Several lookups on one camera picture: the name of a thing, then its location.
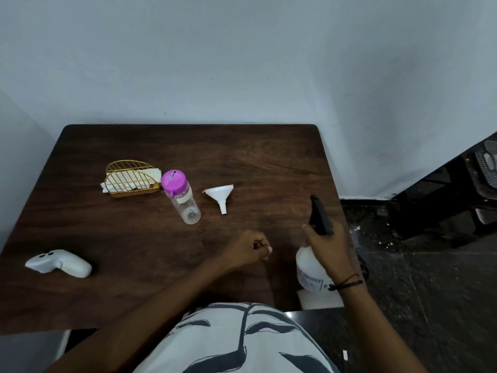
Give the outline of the person's right hand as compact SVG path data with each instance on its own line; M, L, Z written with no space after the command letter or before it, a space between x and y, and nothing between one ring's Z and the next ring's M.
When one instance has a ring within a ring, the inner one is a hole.
M312 250L333 283L338 284L349 276L357 274L357 272L351 263L343 225L339 222L333 222L332 225L334 234L332 236L323 236L323 249Z

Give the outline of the person's left hand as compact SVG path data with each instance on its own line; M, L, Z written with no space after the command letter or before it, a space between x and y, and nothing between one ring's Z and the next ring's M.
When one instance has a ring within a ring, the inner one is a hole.
M271 246L263 232L241 231L215 256L215 261L223 272L231 272L249 264L261 262L253 253L253 248L257 246Z

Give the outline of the white spray bottle black nozzle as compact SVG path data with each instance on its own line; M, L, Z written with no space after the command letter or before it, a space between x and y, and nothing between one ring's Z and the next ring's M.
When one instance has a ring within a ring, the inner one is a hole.
M333 225L319 198L310 196L312 211L309 225L319 236L332 236ZM334 283L321 266L310 246L301 247L296 253L297 280L301 287L313 294L324 294L334 290Z

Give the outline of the person's left forearm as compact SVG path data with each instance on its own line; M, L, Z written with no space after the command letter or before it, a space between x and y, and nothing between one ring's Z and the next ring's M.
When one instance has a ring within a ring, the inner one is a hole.
M60 357L45 373L121 373L134 365L177 316L209 284L234 267L227 254L209 258L144 303Z

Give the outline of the person's right forearm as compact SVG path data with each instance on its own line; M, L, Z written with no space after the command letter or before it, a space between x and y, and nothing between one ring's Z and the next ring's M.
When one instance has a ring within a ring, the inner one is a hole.
M363 284L338 292L370 373L429 373Z

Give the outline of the white plastic funnel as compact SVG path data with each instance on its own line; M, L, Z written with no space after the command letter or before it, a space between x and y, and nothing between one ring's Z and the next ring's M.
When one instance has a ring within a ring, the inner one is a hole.
M227 198L233 191L233 184L232 185L225 185L225 186L218 186L215 188L208 188L202 191L202 193L208 195L212 199L214 199L220 208L221 214L225 215L227 214Z

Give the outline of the white shirt with black pattern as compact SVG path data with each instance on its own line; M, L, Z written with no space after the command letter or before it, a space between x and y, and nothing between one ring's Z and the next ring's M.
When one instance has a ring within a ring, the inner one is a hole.
M133 373L340 373L291 317L261 303L184 314Z

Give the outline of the clear bottle with pink cap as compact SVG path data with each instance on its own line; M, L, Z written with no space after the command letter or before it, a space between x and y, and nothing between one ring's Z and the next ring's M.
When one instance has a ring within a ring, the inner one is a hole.
M172 169L162 175L160 183L183 221L188 225L196 224L201 219L201 212L186 175L178 169Z

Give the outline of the black chair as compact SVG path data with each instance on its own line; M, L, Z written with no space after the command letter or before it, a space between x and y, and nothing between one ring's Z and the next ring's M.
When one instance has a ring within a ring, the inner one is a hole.
M469 212L475 234L497 231L497 132L476 143L387 202L390 225L403 240L441 234L441 222Z

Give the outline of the white paper napkins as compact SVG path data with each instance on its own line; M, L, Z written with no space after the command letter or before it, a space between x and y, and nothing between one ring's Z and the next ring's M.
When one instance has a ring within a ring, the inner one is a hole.
M103 193L124 193L134 190L146 190L160 183L160 169L125 169L107 174L100 184Z

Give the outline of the white handheld controller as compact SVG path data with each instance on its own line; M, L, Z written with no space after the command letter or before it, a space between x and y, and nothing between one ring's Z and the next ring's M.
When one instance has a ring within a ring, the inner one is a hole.
M67 250L51 250L36 255L26 261L25 267L41 274L57 269L77 278L86 278L92 272L90 263Z

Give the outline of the white table leg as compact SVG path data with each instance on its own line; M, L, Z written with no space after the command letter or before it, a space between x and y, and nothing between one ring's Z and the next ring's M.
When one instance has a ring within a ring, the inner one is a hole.
M66 330L63 332L54 361L58 360L60 357L62 357L65 354L65 350L67 348L70 336L71 336L71 330Z

